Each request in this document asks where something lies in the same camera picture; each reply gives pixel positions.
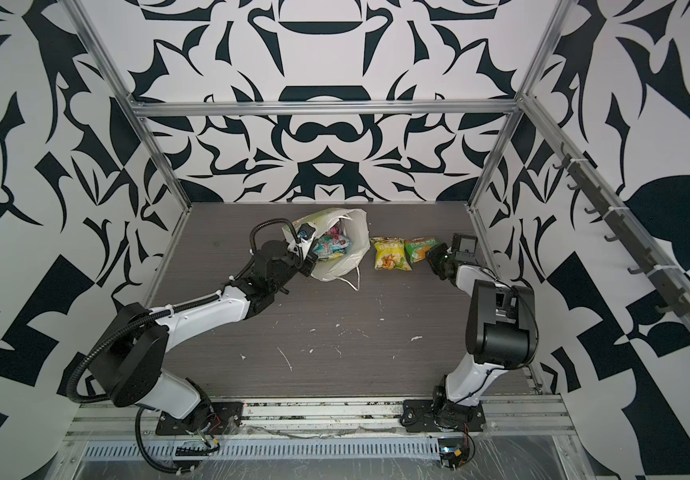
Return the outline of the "teal snack packet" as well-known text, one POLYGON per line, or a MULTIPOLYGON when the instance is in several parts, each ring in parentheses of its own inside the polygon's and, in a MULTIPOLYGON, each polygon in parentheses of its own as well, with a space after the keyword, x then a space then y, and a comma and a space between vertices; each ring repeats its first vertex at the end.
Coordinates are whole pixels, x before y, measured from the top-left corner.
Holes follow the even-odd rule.
POLYGON ((350 239, 342 234, 324 234, 317 240, 312 252, 318 256, 318 261, 329 261, 344 256, 350 246, 350 239))

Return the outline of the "white floral paper bag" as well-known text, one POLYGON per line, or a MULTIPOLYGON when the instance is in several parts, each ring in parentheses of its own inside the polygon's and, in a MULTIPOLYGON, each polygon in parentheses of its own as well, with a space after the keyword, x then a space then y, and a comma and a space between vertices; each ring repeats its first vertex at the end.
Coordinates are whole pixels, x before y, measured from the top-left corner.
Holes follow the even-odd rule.
POLYGON ((305 275, 360 289, 359 265, 370 247, 365 210, 328 208, 293 221, 282 231, 289 251, 303 254, 305 275))

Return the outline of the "yellow snack packet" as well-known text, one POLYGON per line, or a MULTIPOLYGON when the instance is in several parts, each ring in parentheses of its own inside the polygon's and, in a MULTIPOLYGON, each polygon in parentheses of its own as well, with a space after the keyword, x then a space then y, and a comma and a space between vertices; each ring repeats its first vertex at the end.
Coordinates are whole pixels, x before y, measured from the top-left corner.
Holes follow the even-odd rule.
POLYGON ((375 248, 375 270, 412 270, 406 256, 405 241, 402 238, 372 237, 370 242, 375 248))

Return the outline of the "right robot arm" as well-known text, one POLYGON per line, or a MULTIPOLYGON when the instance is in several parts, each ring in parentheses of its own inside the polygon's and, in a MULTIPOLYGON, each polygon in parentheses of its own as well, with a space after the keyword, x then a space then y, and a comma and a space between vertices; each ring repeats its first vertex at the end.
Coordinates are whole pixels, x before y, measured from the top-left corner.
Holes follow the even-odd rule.
POLYGON ((431 270, 470 296, 466 353, 434 391, 437 414, 473 413, 500 376, 533 361, 539 339, 532 289, 510 285, 476 262, 478 238, 456 233, 426 254, 431 270))

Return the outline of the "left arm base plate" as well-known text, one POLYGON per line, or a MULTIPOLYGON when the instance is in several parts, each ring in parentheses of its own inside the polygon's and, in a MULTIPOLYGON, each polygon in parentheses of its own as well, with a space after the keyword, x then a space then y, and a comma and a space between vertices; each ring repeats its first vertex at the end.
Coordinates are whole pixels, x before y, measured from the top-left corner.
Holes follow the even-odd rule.
POLYGON ((231 434, 241 426, 243 408, 243 402, 218 401, 210 406, 198 405, 184 419, 162 413, 155 433, 158 436, 231 434))

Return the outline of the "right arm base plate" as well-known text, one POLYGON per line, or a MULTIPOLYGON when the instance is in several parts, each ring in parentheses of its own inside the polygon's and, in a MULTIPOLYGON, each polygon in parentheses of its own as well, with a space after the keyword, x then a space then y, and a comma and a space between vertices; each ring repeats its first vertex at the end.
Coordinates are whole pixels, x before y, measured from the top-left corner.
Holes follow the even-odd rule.
POLYGON ((481 432, 486 418, 481 406, 465 407, 449 401, 405 400, 400 425, 410 433, 481 432))

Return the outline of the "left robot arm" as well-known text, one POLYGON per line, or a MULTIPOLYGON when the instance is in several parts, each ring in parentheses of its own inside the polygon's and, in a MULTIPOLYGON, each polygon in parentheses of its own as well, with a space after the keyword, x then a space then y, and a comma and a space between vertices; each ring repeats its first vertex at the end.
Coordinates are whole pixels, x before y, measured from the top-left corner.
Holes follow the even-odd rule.
POLYGON ((137 405, 177 420, 204 416, 211 402, 195 382, 163 369, 167 353, 218 327, 259 315, 296 275, 309 276, 317 256, 271 240, 216 292, 179 305, 119 312, 98 341, 87 369, 117 407, 137 405))

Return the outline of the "green snack packet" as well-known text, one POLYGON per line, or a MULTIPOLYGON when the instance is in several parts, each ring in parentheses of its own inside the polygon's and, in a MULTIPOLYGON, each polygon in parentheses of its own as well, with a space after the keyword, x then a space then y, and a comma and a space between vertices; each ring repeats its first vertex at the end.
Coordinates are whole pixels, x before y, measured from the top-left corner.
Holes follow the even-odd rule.
POLYGON ((440 242, 434 237, 419 237, 406 240, 404 248, 407 259, 412 263, 418 263, 426 258, 427 253, 440 242))

